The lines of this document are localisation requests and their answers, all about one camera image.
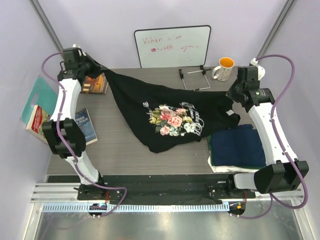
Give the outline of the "orange brown cover book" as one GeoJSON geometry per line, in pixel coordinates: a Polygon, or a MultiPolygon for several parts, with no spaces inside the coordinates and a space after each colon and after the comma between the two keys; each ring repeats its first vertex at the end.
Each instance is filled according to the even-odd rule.
{"type": "Polygon", "coordinates": [[[104,95],[107,92],[108,85],[109,84],[104,73],[100,74],[96,78],[86,76],[82,85],[81,93],[104,95]]]}

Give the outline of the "white mug orange inside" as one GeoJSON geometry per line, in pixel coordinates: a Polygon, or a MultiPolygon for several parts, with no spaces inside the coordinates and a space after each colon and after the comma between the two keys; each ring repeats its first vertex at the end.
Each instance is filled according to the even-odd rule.
{"type": "Polygon", "coordinates": [[[232,73],[232,69],[234,65],[235,65],[235,62],[232,58],[222,57],[219,60],[219,65],[212,70],[212,73],[211,73],[212,79],[220,82],[227,81],[232,73]]]}

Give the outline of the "blue cover book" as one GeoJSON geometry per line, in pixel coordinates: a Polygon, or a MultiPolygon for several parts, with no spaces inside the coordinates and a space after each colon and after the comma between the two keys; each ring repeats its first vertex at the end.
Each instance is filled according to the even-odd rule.
{"type": "Polygon", "coordinates": [[[86,145],[90,145],[98,140],[89,112],[86,108],[75,113],[75,122],[84,134],[86,145]]]}

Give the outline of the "black t shirt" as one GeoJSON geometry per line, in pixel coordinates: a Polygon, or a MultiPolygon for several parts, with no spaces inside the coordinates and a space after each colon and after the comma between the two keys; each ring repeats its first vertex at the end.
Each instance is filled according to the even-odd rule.
{"type": "Polygon", "coordinates": [[[224,91],[192,91],[151,84],[98,64],[89,74],[105,75],[116,105],[135,137],[150,152],[200,141],[235,128],[241,117],[224,91]]]}

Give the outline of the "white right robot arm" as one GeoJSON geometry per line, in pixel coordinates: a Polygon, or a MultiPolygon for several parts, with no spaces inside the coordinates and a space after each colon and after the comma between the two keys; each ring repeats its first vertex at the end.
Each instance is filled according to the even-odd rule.
{"type": "Polygon", "coordinates": [[[226,193],[233,198],[244,190],[273,194],[296,190],[309,171],[290,147],[276,113],[275,99],[268,88],[261,88],[256,66],[239,67],[237,77],[226,93],[240,103],[252,119],[265,155],[265,167],[256,172],[232,173],[226,193]]]}

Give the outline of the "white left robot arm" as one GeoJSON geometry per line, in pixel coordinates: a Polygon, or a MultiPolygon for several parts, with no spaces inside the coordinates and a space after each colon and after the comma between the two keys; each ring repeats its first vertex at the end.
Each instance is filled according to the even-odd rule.
{"type": "Polygon", "coordinates": [[[86,153],[85,135],[76,123],[78,98],[87,76],[102,67],[77,45],[60,52],[63,60],[60,71],[51,80],[58,85],[58,97],[50,120],[42,124],[42,131],[54,155],[68,162],[77,173],[79,194],[100,200],[107,192],[103,177],[86,153]]]}

